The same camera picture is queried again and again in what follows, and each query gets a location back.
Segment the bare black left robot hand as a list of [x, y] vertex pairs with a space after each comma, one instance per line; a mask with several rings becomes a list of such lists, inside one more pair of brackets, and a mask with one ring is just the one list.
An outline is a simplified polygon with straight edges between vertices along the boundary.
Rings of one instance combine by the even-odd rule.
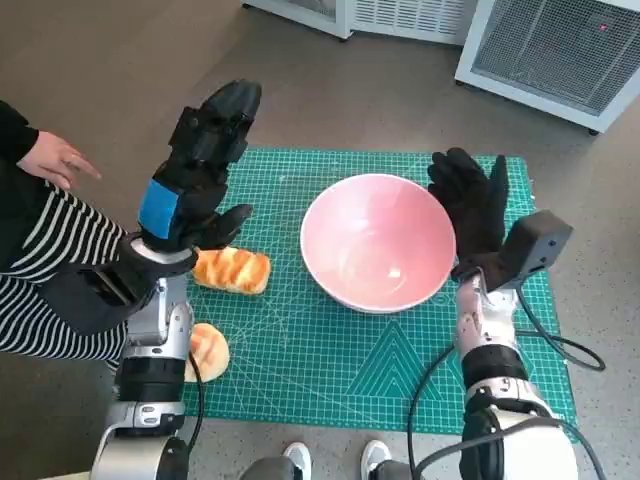
[[163, 252], [222, 249], [252, 213], [248, 204], [224, 213], [228, 169], [240, 160], [260, 105], [259, 83], [239, 79], [197, 107], [186, 107], [169, 140], [171, 152], [153, 174], [138, 212], [144, 242]]

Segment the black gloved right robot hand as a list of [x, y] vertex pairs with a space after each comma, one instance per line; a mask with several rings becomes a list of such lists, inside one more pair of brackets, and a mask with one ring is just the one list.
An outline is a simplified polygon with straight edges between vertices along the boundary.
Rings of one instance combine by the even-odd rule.
[[509, 181], [506, 158], [496, 157], [489, 175], [465, 150], [432, 154], [428, 191], [443, 206], [454, 228], [458, 264], [451, 272], [462, 282], [482, 273], [491, 292], [508, 282], [499, 259], [505, 234]]

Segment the person's hand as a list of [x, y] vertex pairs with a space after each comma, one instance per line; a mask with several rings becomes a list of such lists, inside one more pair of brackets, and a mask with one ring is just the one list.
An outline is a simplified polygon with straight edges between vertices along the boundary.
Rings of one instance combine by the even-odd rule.
[[46, 131], [39, 131], [38, 138], [29, 152], [17, 162], [24, 172], [70, 190], [80, 173], [96, 180], [101, 179], [98, 170], [64, 139]]

